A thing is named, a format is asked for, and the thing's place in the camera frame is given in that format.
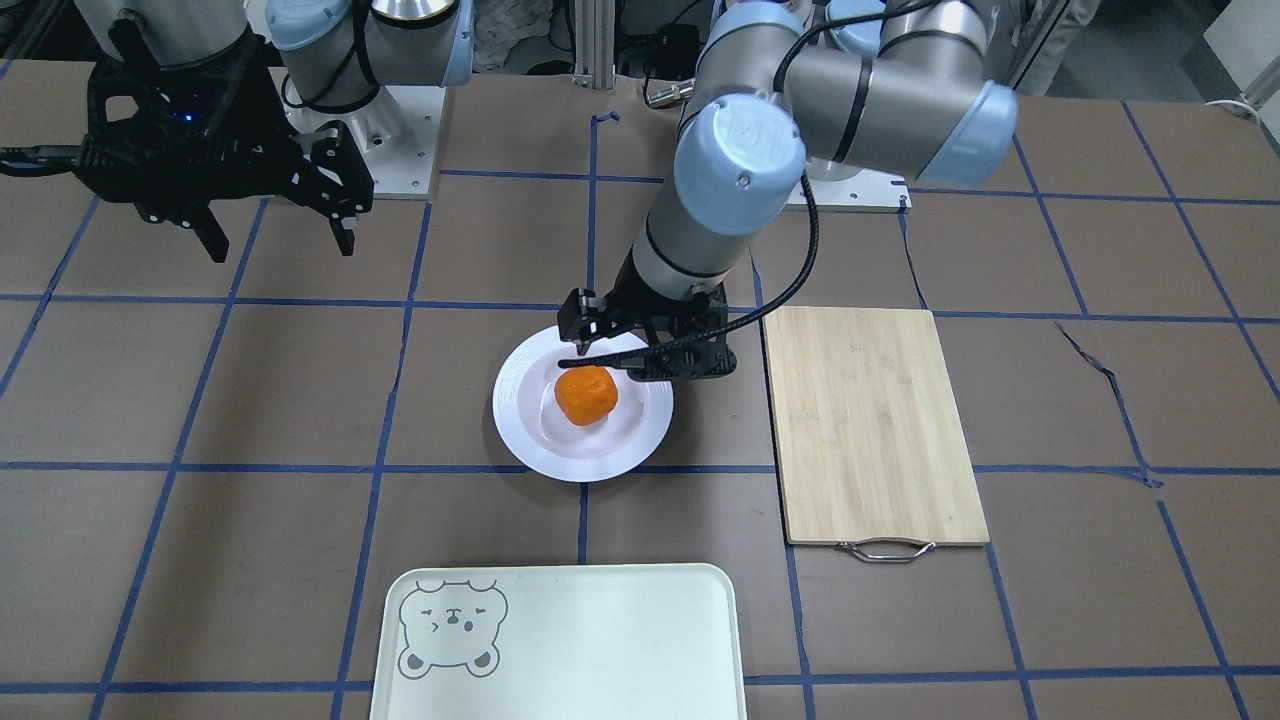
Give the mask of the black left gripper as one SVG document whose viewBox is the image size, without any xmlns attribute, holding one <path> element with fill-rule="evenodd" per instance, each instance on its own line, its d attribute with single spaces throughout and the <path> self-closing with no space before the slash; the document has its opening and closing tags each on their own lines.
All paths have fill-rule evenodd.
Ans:
<svg viewBox="0 0 1280 720">
<path fill-rule="evenodd" d="M 737 359 L 724 340 L 728 322 L 724 287 L 675 300 L 627 281 L 600 299 L 593 290 L 571 290 L 556 314 L 559 340 L 575 347 L 577 357 L 562 359 L 562 370 L 608 366 L 636 382 L 699 380 L 728 375 Z M 612 354 L 588 356 L 603 340 L 636 340 L 644 345 Z"/>
</svg>

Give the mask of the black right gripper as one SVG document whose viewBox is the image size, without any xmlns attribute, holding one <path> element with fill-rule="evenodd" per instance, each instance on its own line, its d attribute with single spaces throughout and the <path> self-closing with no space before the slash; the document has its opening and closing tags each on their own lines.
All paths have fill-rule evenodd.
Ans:
<svg viewBox="0 0 1280 720">
<path fill-rule="evenodd" d="M 230 245 L 207 204 L 250 196 L 283 196 L 323 214 L 340 255 L 355 255 L 372 177 L 344 123 L 310 135 L 291 124 L 262 37 L 243 28 L 202 61 L 164 67 L 140 26 L 113 26 L 108 36 L 124 46 L 90 76 L 78 179 L 110 202 L 189 219 L 214 263 L 227 261 Z"/>
</svg>

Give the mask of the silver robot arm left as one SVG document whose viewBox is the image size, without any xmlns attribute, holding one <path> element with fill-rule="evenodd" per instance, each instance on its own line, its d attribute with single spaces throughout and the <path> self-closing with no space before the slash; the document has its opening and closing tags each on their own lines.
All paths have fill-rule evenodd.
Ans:
<svg viewBox="0 0 1280 720">
<path fill-rule="evenodd" d="M 730 332 L 760 322 L 806 282 L 819 214 L 810 160 L 974 187 L 1009 150 L 1018 96 L 986 74 L 988 29 L 969 1 L 856 3 L 814 26 L 742 1 L 713 22 L 678 122 L 668 178 L 613 288 L 573 290 L 557 315 L 573 356 L 636 382 L 728 375 Z M 806 255 L 769 302 L 730 316 L 724 278 L 799 190 Z"/>
</svg>

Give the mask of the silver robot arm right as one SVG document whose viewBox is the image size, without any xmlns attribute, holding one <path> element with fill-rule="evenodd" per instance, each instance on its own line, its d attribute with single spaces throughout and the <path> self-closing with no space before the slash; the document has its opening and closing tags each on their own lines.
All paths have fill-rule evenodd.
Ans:
<svg viewBox="0 0 1280 720">
<path fill-rule="evenodd" d="M 339 252 L 372 206 L 390 86 L 463 85 L 470 1 L 81 1 L 104 58 L 72 173 L 152 224 L 192 231 L 216 263 L 216 200 L 282 196 L 326 218 Z"/>
</svg>

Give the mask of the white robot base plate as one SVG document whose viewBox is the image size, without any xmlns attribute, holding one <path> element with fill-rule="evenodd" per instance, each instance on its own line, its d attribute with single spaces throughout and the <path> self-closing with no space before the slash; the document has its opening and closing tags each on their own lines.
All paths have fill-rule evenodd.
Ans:
<svg viewBox="0 0 1280 720">
<path fill-rule="evenodd" d="M 869 79 L 855 76 L 833 88 L 799 83 L 782 94 L 745 95 L 730 138 L 748 154 L 745 183 L 768 209 L 804 204 L 803 170 L 819 209 L 897 211 L 901 202 L 910 204 L 901 176 L 867 169 L 852 156 L 869 87 Z"/>
<path fill-rule="evenodd" d="M 431 197 L 448 99 L 442 87 L 384 86 L 369 105 L 338 117 L 357 141 L 376 199 Z"/>
</svg>

